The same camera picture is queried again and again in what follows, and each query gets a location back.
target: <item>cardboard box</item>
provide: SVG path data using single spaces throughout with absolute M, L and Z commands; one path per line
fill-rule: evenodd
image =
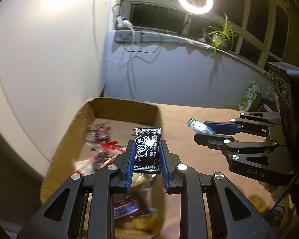
M 41 187 L 40 199 L 42 203 L 74 172 L 73 163 L 80 156 L 85 144 L 88 126 L 95 119 L 116 120 L 123 122 L 120 123 L 121 125 L 124 125 L 124 122 L 129 122 L 126 123 L 128 133 L 131 133 L 131 123 L 139 126 L 162 128 L 160 110 L 156 105 L 113 98 L 95 98 L 88 101 L 74 117 L 51 161 Z M 165 216 L 166 194 L 161 175 L 155 179 L 152 193 L 152 206 L 159 212 L 159 218 L 154 228 L 150 232 L 139 231 L 133 227 L 116 229 L 116 238 L 148 239 L 160 233 Z

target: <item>black candy wrapper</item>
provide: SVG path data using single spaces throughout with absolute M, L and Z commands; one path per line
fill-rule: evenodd
M 158 155 L 161 133 L 160 128 L 135 128 L 136 157 L 134 172 L 161 173 Z

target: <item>white wall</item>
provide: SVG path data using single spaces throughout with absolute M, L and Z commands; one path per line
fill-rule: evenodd
M 100 95 L 108 12 L 108 0 L 0 3 L 0 133 L 41 175 L 75 113 Z
M 104 56 L 126 61 L 129 53 L 113 42 L 114 33 L 107 33 Z M 156 47 L 157 44 L 145 45 L 144 51 Z M 211 50 L 175 43 L 163 43 L 154 54 L 138 52 L 127 63 L 104 60 L 103 64 L 106 96 L 152 103 L 208 108 L 238 106 L 250 82 L 256 81 L 264 95 L 271 85 L 263 74 L 222 52 L 213 57 Z

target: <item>window frame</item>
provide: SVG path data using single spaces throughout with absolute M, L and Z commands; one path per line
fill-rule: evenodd
M 276 58 L 279 61 L 282 61 L 282 58 L 279 58 L 278 56 L 272 54 L 270 52 L 271 43 L 273 39 L 274 29 L 275 29 L 275 20 L 276 20 L 276 7 L 280 6 L 283 8 L 283 10 L 287 13 L 288 11 L 288 0 L 268 0 L 269 2 L 269 15 L 268 15 L 268 21 L 267 21 L 267 28 L 266 28 L 266 34 L 264 42 L 261 42 L 259 39 L 257 39 L 255 36 L 253 36 L 251 33 L 249 33 L 247 29 L 248 19 L 249 19 L 249 12 L 250 12 L 250 3 L 251 0 L 245 0 L 245 6 L 244 6 L 244 12 L 243 12 L 243 20 L 242 20 L 242 26 L 238 26 L 233 22 L 230 22 L 232 24 L 232 29 L 235 31 L 238 31 L 241 33 L 241 35 L 238 38 L 235 53 L 239 55 L 241 45 L 243 43 L 243 39 L 246 39 L 249 43 L 251 43 L 253 46 L 255 46 L 257 49 L 261 51 L 260 58 L 258 60 L 257 65 L 260 68 L 264 68 L 268 56 L 272 56 Z M 131 5 L 132 4 L 144 4 L 144 5 L 153 5 L 158 7 L 165 7 L 170 8 L 174 10 L 184 11 L 186 12 L 186 15 L 184 17 L 184 22 L 187 21 L 189 17 L 189 12 L 187 12 L 181 4 L 178 2 L 178 0 L 124 0 L 122 2 L 122 6 L 124 7 L 124 17 L 127 19 L 130 19 L 130 12 L 131 12 Z M 211 22 L 214 22 L 215 24 L 220 24 L 220 19 L 225 20 L 222 15 L 218 15 L 212 11 L 209 11 L 204 14 L 204 18 L 210 20 Z M 190 24 L 188 24 L 184 30 L 184 35 L 188 34 L 190 28 Z M 288 14 L 288 32 L 287 32 L 287 39 L 289 34 L 289 14 Z

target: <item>candy wrapper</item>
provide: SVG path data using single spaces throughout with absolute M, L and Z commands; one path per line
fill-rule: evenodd
M 153 228 L 158 217 L 157 209 L 151 206 L 154 179 L 155 174 L 133 173 L 127 197 L 121 199 L 121 195 L 114 196 L 115 227 L 131 222 L 138 230 L 149 231 Z
M 87 135 L 86 140 L 90 142 L 109 142 L 110 138 L 108 135 L 108 130 L 110 127 L 106 126 L 108 123 L 109 122 L 91 125 L 90 132 Z
M 85 142 L 85 156 L 74 162 L 77 172 L 83 176 L 93 174 L 96 170 L 110 165 L 118 154 L 125 153 L 126 147 L 118 145 L 117 141 L 112 142 Z
M 216 134 L 216 132 L 212 130 L 210 127 L 206 126 L 204 123 L 197 121 L 194 118 L 191 118 L 190 120 L 187 121 L 187 126 L 196 132 Z
M 158 155 L 158 144 L 161 138 L 161 133 L 162 131 L 160 128 L 135 128 L 135 172 L 152 174 L 161 173 Z

